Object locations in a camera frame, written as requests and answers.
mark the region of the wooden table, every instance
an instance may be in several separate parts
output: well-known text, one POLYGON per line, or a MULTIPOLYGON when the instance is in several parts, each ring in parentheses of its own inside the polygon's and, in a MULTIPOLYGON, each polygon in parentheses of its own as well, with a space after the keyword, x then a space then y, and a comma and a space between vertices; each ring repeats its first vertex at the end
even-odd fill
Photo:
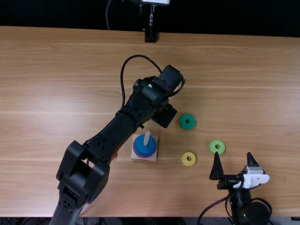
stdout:
MULTIPOLYGON (((300 215, 300 39, 0 27, 0 216, 51 216, 55 179, 66 147, 100 131, 121 104, 120 69, 133 54, 173 65, 186 85, 171 99, 178 114, 159 135, 157 162, 132 162, 132 139, 111 164, 108 184, 82 216, 198 216, 227 195, 209 180, 208 146, 223 140, 224 171, 236 174, 246 153, 270 175, 252 191, 274 216, 300 215), (195 129, 179 117, 191 113, 195 129), (185 167, 186 151, 197 163, 185 167)), ((145 59, 130 61, 127 95, 138 78, 158 75, 145 59)), ((226 216, 224 204, 206 216, 226 216)))

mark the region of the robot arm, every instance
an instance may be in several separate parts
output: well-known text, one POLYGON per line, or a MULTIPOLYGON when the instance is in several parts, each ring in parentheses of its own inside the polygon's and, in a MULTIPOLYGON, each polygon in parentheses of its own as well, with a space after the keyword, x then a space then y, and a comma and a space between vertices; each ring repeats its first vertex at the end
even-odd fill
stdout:
POLYGON ((117 150, 143 123, 152 119, 168 127, 176 110, 168 103, 184 84, 181 73, 167 66, 159 77, 139 79, 133 93, 113 120, 83 145, 73 141, 65 152, 56 179, 59 202, 50 225, 74 225, 85 204, 92 203, 108 181, 110 163, 117 150), (84 160, 94 164, 91 168, 84 160))

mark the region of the foam ring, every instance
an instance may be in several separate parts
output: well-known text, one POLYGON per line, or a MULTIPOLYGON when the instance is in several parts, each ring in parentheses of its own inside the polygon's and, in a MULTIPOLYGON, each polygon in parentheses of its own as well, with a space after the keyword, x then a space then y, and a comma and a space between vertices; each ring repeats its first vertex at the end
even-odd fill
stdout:
POLYGON ((194 153, 186 152, 182 155, 181 161, 185 166, 192 166, 195 165, 197 158, 194 153))

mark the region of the blue ring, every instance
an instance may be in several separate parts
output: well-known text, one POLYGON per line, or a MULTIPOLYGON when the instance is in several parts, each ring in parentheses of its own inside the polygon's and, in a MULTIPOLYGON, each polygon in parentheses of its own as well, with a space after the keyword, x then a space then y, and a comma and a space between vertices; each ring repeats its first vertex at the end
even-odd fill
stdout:
POLYGON ((155 153, 156 142, 155 142, 155 139, 152 136, 150 136, 148 145, 144 146, 143 145, 144 137, 145 137, 145 135, 140 135, 135 139, 135 141, 133 143, 133 151, 139 157, 148 158, 155 153))

